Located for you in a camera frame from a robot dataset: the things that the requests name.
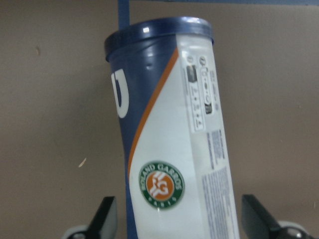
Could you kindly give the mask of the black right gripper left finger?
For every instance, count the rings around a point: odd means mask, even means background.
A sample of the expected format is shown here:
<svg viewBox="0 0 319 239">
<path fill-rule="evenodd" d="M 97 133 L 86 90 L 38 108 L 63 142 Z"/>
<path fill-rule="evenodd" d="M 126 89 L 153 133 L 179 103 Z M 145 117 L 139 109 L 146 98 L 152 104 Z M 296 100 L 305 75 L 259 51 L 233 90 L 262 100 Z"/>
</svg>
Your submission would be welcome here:
<svg viewBox="0 0 319 239">
<path fill-rule="evenodd" d="M 104 197 L 86 231 L 87 239 L 114 239 L 117 231 L 116 197 Z"/>
</svg>

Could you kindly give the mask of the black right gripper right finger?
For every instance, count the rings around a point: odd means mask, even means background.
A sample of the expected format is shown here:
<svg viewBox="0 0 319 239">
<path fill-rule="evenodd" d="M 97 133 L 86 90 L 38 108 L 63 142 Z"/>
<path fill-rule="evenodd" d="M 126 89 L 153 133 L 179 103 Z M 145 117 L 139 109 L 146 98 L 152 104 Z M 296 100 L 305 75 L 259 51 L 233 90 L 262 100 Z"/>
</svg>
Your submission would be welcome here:
<svg viewBox="0 0 319 239">
<path fill-rule="evenodd" d="M 252 194 L 242 196 L 241 222 L 249 239 L 293 239 L 289 228 L 279 225 L 278 221 L 266 210 Z"/>
</svg>

